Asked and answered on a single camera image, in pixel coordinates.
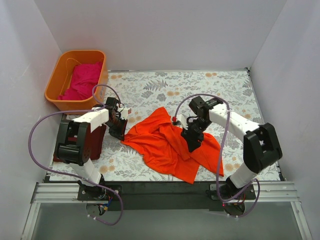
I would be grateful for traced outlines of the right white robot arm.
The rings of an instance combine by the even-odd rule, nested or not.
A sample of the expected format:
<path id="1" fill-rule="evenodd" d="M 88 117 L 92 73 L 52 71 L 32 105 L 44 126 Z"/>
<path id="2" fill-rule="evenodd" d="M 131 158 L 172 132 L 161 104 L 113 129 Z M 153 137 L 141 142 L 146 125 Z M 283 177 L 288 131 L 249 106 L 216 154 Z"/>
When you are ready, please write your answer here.
<path id="1" fill-rule="evenodd" d="M 189 96 L 189 107 L 195 114 L 193 121 L 175 113 L 172 122 L 182 127 L 181 136 L 185 139 L 189 152 L 202 145 L 204 131 L 211 123 L 225 128 L 221 146 L 225 144 L 228 133 L 232 133 L 243 144 L 243 163 L 227 178 L 225 185 L 216 185 L 218 198 L 227 203 L 239 198 L 255 181 L 256 176 L 265 168 L 273 165 L 283 156 L 275 127 L 270 123 L 260 124 L 237 114 L 230 109 L 229 103 L 211 95 L 204 100 L 204 94 Z"/>

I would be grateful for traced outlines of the orange t shirt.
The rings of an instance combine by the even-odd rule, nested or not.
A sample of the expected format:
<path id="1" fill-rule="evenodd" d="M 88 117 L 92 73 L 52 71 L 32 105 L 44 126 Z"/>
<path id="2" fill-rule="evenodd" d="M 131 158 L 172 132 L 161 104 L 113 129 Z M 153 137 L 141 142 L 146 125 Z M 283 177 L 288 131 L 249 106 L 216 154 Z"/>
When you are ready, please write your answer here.
<path id="1" fill-rule="evenodd" d="M 193 184 L 200 166 L 224 176 L 223 165 L 218 166 L 220 144 L 209 133 L 204 134 L 201 146 L 189 152 L 181 136 L 182 128 L 174 126 L 164 107 L 134 125 L 122 143 L 143 156 L 144 163 L 161 174 L 172 175 Z"/>

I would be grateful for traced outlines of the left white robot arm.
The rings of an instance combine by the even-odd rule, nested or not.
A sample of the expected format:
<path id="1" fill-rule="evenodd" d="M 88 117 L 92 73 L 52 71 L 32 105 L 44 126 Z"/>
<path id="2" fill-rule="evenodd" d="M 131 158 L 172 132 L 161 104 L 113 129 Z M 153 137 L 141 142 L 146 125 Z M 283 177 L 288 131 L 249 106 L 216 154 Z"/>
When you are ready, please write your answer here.
<path id="1" fill-rule="evenodd" d="M 71 166 L 80 177 L 78 184 L 95 200 L 107 195 L 104 177 L 92 160 L 100 158 L 106 129 L 110 136 L 123 141 L 130 108 L 124 107 L 114 97 L 108 97 L 105 105 L 97 104 L 91 111 L 73 120 L 59 124 L 54 156 Z"/>

